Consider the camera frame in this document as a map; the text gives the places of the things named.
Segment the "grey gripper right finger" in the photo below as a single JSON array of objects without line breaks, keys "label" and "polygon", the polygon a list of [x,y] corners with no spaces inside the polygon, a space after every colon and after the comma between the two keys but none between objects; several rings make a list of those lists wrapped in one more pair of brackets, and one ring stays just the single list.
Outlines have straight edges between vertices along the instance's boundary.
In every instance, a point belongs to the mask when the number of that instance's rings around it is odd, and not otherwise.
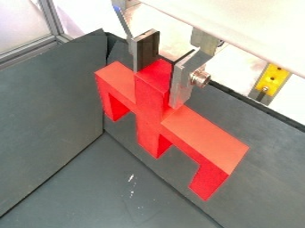
[{"label": "grey gripper right finger", "polygon": [[173,67],[169,106],[178,109],[192,97],[194,86],[204,88],[212,80],[205,64],[213,58],[221,40],[205,31],[194,28],[190,44],[196,49],[178,58]]}]

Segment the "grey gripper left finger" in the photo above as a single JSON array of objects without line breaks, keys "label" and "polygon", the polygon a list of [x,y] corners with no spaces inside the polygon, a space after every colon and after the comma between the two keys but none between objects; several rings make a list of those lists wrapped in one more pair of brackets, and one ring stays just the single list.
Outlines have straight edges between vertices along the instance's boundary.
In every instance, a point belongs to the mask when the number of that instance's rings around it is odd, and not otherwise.
[{"label": "grey gripper left finger", "polygon": [[126,32],[129,52],[133,55],[134,72],[138,72],[158,59],[159,32],[150,29],[135,37],[127,25],[122,7],[115,0],[113,0],[113,7]]}]

